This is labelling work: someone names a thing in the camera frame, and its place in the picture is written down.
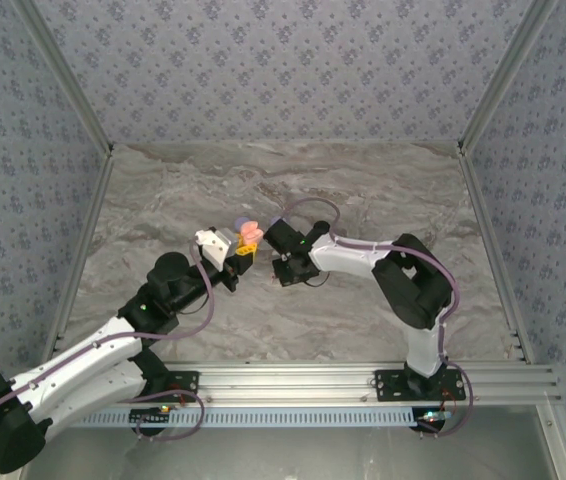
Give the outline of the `aluminium frame post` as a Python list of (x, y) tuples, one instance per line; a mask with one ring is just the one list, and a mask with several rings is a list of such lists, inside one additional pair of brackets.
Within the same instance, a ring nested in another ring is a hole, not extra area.
[(468, 156), (476, 146), (558, 3), (559, 0), (531, 0), (458, 140), (461, 155)]
[(10, 0), (10, 2), (51, 69), (90, 140), (100, 153), (108, 157), (111, 145), (107, 135), (34, 0)]

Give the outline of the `aluminium mounting rail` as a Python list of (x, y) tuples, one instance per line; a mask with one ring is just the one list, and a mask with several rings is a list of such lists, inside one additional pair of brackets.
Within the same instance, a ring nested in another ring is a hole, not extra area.
[[(467, 361), (476, 406), (556, 404), (563, 400), (550, 366), (514, 361)], [(170, 370), (200, 373), (198, 393), (218, 407), (360, 407), (377, 402), (376, 370), (396, 362), (169, 362)]]

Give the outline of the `small black electronics board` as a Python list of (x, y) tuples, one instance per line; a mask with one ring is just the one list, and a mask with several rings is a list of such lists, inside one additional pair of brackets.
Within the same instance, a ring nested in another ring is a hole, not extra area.
[(128, 422), (134, 427), (156, 428), (158, 425), (166, 425), (169, 417), (169, 412), (163, 412), (157, 407), (133, 408), (128, 414)]
[(413, 414), (416, 421), (414, 429), (430, 434), (438, 434), (445, 426), (446, 421), (452, 417), (450, 411), (429, 408), (415, 408)]

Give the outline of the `grey metal panel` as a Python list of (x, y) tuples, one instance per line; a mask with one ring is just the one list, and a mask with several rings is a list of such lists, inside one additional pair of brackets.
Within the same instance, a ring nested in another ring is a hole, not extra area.
[(127, 430), (72, 429), (22, 480), (557, 480), (535, 434), (469, 431), (435, 440), (409, 429), (204, 429), (168, 443)]

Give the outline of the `aluminium table side rail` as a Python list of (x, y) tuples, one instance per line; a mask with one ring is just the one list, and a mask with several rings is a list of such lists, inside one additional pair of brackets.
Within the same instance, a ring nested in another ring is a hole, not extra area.
[(486, 255), (490, 264), (501, 305), (504, 310), (505, 319), (509, 329), (514, 332), (518, 338), (520, 359), (526, 364), (533, 364), (535, 362), (535, 356), (532, 345), (527, 335), (524, 319), (518, 306), (512, 283), (509, 279), (507, 267), (498, 245), (497, 236), (489, 216), (485, 199), (482, 195), (480, 183), (475, 173), (474, 166), (471, 160), (463, 153), (460, 153), (459, 162), (479, 229), (483, 237)]
[(64, 337), (67, 322), (78, 292), (81, 276), (87, 259), (87, 253), (92, 236), (94, 234), (100, 211), (105, 198), (106, 190), (113, 169), (112, 153), (108, 152), (104, 158), (102, 167), (99, 171), (97, 183), (90, 203), (82, 229), (78, 238), (78, 243), (74, 251), (72, 261), (69, 265), (69, 274), (61, 290), (59, 304), (56, 308), (54, 319), (51, 323), (46, 342), (42, 350), (41, 361), (51, 359), (56, 350), (59, 339)]

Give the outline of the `pink earbud charging case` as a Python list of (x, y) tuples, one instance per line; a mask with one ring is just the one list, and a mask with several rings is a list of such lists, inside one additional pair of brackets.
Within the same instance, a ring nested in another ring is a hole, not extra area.
[(246, 221), (241, 225), (240, 235), (244, 246), (258, 245), (264, 232), (259, 228), (257, 221)]

